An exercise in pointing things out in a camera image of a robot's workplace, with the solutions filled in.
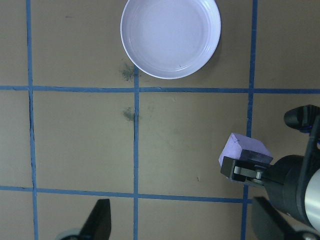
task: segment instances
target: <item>purple block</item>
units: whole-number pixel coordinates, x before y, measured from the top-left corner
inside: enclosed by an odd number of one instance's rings
[[[222,166],[224,156],[238,160],[243,150],[252,151],[254,153],[258,153],[259,155],[261,154],[266,156],[254,159],[255,161],[261,163],[270,164],[270,162],[273,159],[271,153],[268,151],[268,149],[261,141],[247,136],[243,136],[238,133],[231,133],[219,157],[220,166]]]

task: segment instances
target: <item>dark stain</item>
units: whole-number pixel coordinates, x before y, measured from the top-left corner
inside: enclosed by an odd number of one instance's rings
[[[123,110],[123,116],[130,122],[135,120],[135,111],[132,107],[128,107]]]
[[[127,62],[125,62],[120,72],[124,80],[126,80],[127,82],[133,81],[135,76],[135,69],[133,65],[129,65]]]

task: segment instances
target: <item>white robot part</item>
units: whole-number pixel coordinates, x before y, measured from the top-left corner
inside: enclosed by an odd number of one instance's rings
[[[310,179],[305,191],[306,215],[312,226],[320,232],[320,169]]]

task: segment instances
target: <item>grid line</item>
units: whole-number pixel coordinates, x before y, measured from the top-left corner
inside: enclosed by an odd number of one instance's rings
[[[138,240],[139,222],[139,107],[139,69],[134,66],[133,240]]]
[[[28,91],[29,86],[0,85],[0,90]],[[32,85],[34,91],[72,93],[134,93],[134,87],[72,87]],[[219,87],[139,87],[140,93],[226,93],[226,94],[320,94],[320,88],[219,88]]]
[[[251,21],[251,52],[250,52],[250,72],[249,72],[249,92],[248,92],[248,109],[246,136],[251,138],[254,89],[255,89],[255,70],[256,70],[256,43],[257,43],[257,21],[258,21],[258,0],[252,0],[252,21]],[[246,240],[247,233],[247,213],[248,213],[248,191],[247,185],[243,186],[243,203],[241,215],[241,240]]]
[[[39,231],[38,231],[36,150],[35,150],[35,133],[34,133],[31,0],[26,0],[25,5],[26,5],[26,32],[27,32],[29,121],[30,121],[30,159],[31,159],[31,170],[32,170],[33,231],[34,231],[34,240],[38,240]]]
[[[0,186],[0,191],[32,192],[33,187]],[[52,188],[37,188],[36,191],[37,193],[56,194],[56,195],[102,196],[102,197],[132,198],[132,199],[136,197],[138,199],[209,202],[209,203],[231,203],[231,204],[243,203],[243,198],[233,198],[233,197],[182,196],[182,195],[162,195],[162,194],[143,194],[143,193],[134,194],[129,192],[66,190],[66,189],[52,189]],[[251,203],[252,203],[251,199],[248,199],[248,204],[251,204]]]

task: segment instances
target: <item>blue tape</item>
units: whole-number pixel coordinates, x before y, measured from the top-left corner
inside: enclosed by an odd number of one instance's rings
[[[31,157],[31,169],[32,169],[32,185],[33,185],[33,188],[32,188],[33,230],[34,230],[34,239],[39,240],[36,151],[35,151],[35,136],[34,136],[31,0],[26,0],[26,32],[27,32],[28,93],[29,93],[29,120],[30,120],[30,157]]]
[[[32,192],[33,187],[19,187],[19,186],[0,186],[2,191],[16,191],[16,192]]]
[[[45,194],[102,196],[102,197],[116,197],[116,198],[133,198],[134,197],[133,193],[108,192],[108,191],[83,191],[83,190],[62,190],[62,189],[38,188],[37,192],[38,193],[45,193]]]
[[[99,87],[69,87],[69,86],[33,86],[34,91],[73,92],[73,93],[134,93],[132,87],[99,88]]]
[[[247,88],[141,87],[142,93],[228,93],[246,94]]]
[[[134,66],[134,139],[133,139],[133,240],[138,240],[139,222],[139,69]]]
[[[155,200],[190,201],[190,202],[233,203],[233,204],[243,203],[242,198],[221,198],[221,197],[203,197],[203,196],[139,194],[139,198],[155,199]]]
[[[248,91],[248,110],[246,135],[252,135],[253,105],[255,93],[255,70],[256,70],[256,44],[257,44],[257,23],[258,23],[258,0],[252,0],[252,24],[251,24],[251,53],[250,53],[250,74]],[[243,187],[243,204],[241,219],[241,240],[246,240],[247,231],[247,213],[248,213],[248,186]]]
[[[320,89],[274,89],[256,88],[255,94],[320,94]]]
[[[29,86],[1,86],[0,85],[0,90],[13,90],[13,91],[28,91]]]

